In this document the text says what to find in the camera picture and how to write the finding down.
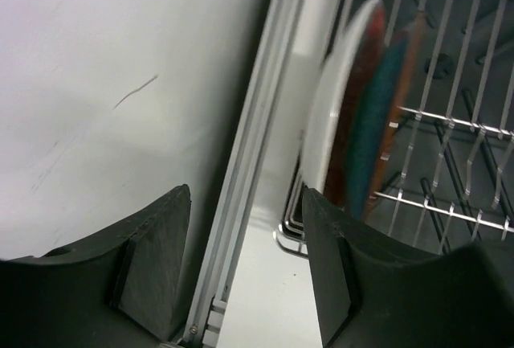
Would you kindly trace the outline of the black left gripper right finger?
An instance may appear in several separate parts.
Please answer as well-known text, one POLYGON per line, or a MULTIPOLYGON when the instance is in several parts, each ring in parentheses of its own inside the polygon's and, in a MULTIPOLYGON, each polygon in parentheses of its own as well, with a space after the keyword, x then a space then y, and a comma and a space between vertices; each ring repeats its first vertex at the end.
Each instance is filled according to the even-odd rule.
POLYGON ((424 252, 311 188, 302 214, 323 346, 512 346, 513 250, 505 242, 424 252))

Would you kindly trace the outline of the dark teal round plate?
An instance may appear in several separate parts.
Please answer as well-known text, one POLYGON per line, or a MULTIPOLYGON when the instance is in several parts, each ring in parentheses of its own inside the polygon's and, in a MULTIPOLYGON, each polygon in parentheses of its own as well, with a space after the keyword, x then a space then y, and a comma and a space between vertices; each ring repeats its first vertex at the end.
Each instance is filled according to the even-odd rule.
POLYGON ((390 40, 358 102, 345 160, 345 210, 355 219, 365 219, 381 184, 425 29, 419 11, 390 40))

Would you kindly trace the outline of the red teal floral plate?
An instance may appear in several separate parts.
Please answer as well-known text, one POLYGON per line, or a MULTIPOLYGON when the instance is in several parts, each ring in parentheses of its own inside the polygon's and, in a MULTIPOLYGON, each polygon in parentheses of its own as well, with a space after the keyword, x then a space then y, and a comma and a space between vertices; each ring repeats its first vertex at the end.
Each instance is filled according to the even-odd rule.
POLYGON ((338 36, 325 60, 305 130, 300 157, 304 185, 345 205, 344 164, 357 105, 384 51, 386 10, 366 0, 338 36))

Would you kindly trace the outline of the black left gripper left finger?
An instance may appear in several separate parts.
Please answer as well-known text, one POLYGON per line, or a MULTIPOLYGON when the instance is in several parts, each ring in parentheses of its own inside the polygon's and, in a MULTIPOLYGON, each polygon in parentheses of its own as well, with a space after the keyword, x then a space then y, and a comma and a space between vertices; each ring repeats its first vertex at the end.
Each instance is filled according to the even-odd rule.
POLYGON ((4 347, 157 347, 186 317, 178 292, 190 189, 44 256, 1 263, 4 347))

